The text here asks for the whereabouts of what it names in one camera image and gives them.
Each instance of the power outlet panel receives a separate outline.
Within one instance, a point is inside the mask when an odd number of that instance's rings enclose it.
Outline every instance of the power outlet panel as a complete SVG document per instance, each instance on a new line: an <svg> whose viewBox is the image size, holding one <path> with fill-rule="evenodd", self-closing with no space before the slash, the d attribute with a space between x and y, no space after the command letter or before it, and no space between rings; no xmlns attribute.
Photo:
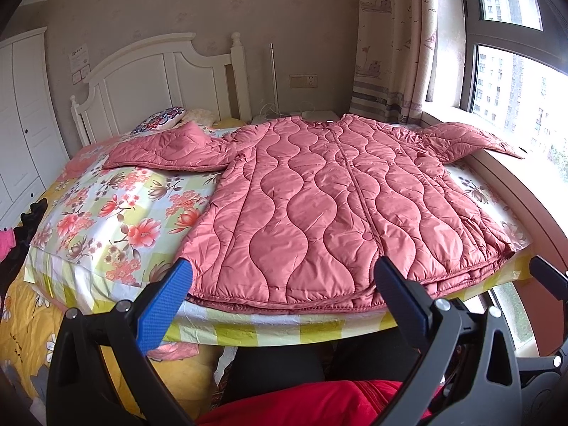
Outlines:
<svg viewBox="0 0 568 426"><path fill-rule="evenodd" d="M313 73L291 75L290 88L317 88L317 75Z"/></svg>

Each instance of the metal screw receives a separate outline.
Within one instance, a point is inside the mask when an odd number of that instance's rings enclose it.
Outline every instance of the metal screw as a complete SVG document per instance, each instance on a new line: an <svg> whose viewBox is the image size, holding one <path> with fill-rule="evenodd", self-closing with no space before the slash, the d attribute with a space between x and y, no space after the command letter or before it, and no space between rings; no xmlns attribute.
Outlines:
<svg viewBox="0 0 568 426"><path fill-rule="evenodd" d="M72 307L71 309L67 309L65 313L65 317L67 318L75 318L79 314L79 311L76 307Z"/></svg>
<svg viewBox="0 0 568 426"><path fill-rule="evenodd" d="M503 313L501 312L501 309L499 309L498 307L495 307L495 306L489 307L489 313L495 318L499 318L503 315Z"/></svg>
<svg viewBox="0 0 568 426"><path fill-rule="evenodd" d="M130 306L132 306L132 301L123 299L122 301L117 302L116 310L118 312L128 312L130 310Z"/></svg>
<svg viewBox="0 0 568 426"><path fill-rule="evenodd" d="M441 311L449 311L452 308L450 302L442 297L434 301L434 305Z"/></svg>

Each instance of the headboard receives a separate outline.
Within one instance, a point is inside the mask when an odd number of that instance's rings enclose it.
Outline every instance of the headboard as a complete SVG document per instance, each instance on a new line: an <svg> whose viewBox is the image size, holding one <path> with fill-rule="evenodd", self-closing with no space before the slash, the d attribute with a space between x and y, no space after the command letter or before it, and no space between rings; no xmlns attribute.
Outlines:
<svg viewBox="0 0 568 426"><path fill-rule="evenodd" d="M240 34L231 35L229 54L202 56L193 48L195 33L143 39L107 57L83 80L89 97L71 113L83 145L127 133L153 113L173 106L212 110L231 116L226 66L232 65L240 119L249 121L251 104Z"/></svg>

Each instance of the white wardrobe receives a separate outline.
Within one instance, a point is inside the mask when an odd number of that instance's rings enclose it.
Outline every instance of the white wardrobe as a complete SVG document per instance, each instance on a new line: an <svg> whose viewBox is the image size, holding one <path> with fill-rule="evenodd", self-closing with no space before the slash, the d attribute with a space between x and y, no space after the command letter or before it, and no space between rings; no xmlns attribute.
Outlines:
<svg viewBox="0 0 568 426"><path fill-rule="evenodd" d="M69 157L53 112L45 28L0 42L0 228L52 185Z"/></svg>

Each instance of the black pants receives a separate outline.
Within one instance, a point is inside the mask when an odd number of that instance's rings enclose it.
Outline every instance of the black pants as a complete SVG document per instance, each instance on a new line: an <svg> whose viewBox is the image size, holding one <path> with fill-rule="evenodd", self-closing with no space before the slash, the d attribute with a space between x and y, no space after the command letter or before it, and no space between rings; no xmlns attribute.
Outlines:
<svg viewBox="0 0 568 426"><path fill-rule="evenodd" d="M221 404L325 381L316 345L239 348ZM397 328L340 340L328 381L404 381L418 359Z"/></svg>

